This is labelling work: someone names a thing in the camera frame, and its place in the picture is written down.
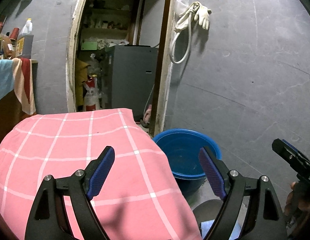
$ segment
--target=shelf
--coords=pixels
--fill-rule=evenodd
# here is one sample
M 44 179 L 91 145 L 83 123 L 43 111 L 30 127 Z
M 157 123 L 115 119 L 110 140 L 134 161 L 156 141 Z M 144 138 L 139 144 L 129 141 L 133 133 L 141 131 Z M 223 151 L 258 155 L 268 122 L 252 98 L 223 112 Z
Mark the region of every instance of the shelf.
M 128 30 L 103 29 L 103 28 L 84 28 L 84 29 L 82 29 L 82 34 L 86 34 L 86 33 L 125 35 L 128 33 Z
M 130 11 L 124 11 L 124 10 L 116 10 L 116 9 L 94 9 L 94 8 L 88 8 L 87 12 L 93 12 L 96 14 L 111 14 L 111 15 L 123 15 L 130 17 L 131 12 Z

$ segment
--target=metal screw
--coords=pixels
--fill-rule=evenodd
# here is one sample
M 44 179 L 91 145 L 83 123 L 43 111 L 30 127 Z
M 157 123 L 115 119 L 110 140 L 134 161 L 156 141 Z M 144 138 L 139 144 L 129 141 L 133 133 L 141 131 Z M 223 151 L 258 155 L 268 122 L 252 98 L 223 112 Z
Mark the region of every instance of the metal screw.
M 75 175 L 78 176 L 78 177 L 82 176 L 83 174 L 84 174 L 84 171 L 83 171 L 83 170 L 77 170 L 77 171 L 75 172 Z
M 51 175 L 46 175 L 45 177 L 44 177 L 44 180 L 46 180 L 46 181 L 48 181 L 48 180 L 50 180 L 51 179 Z
M 267 176 L 262 176 L 262 181 L 268 182 L 268 177 Z
M 236 177 L 238 176 L 238 171 L 232 170 L 230 171 L 231 176 Z

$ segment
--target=blue towel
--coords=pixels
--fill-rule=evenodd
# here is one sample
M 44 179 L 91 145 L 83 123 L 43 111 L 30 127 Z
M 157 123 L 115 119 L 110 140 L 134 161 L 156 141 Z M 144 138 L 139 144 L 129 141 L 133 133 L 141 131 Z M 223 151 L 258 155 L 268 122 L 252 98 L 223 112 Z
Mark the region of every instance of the blue towel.
M 214 223 L 214 220 L 209 220 L 209 221 L 202 222 L 200 224 L 201 228 L 202 228 L 202 238 L 204 238 L 206 236 L 206 234 L 208 233 L 208 231 L 209 231 L 210 227 L 213 225 L 213 223 Z M 233 229 L 233 232 L 231 234 L 230 240 L 234 240 L 234 239 L 239 238 L 239 234 L 240 234 L 241 230 L 242 230 L 242 228 L 240 227 L 239 223 L 236 222 L 234 229 Z
M 0 60 L 0 99 L 14 89 L 12 65 L 11 59 Z

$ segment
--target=red and white towel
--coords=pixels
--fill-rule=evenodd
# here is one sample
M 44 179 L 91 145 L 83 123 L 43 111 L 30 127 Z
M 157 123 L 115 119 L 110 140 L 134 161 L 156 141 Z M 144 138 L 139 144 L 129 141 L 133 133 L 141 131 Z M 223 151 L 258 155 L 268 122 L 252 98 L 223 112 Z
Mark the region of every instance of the red and white towel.
M 129 109 L 35 115 L 0 145 L 0 212 L 19 239 L 42 179 L 70 176 L 106 146 L 114 165 L 92 206 L 111 240 L 199 240 L 195 217 L 166 155 L 134 122 Z M 70 199 L 74 236 L 82 239 Z

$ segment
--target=gray wall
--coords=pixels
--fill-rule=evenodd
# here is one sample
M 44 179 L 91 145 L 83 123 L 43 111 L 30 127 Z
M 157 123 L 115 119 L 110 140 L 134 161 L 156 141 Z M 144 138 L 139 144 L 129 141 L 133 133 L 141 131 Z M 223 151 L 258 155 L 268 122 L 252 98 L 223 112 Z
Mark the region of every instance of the gray wall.
M 159 44 L 165 0 L 145 0 L 139 45 Z
M 230 169 L 268 175 L 284 206 L 295 172 L 271 143 L 310 158 L 310 16 L 299 0 L 199 1 L 209 34 L 194 27 L 188 62 L 173 66 L 165 129 L 207 134 Z
M 38 60 L 35 74 L 35 105 L 39 114 L 66 113 L 66 47 L 77 0 L 13 0 L 3 32 L 33 22 L 32 59 Z

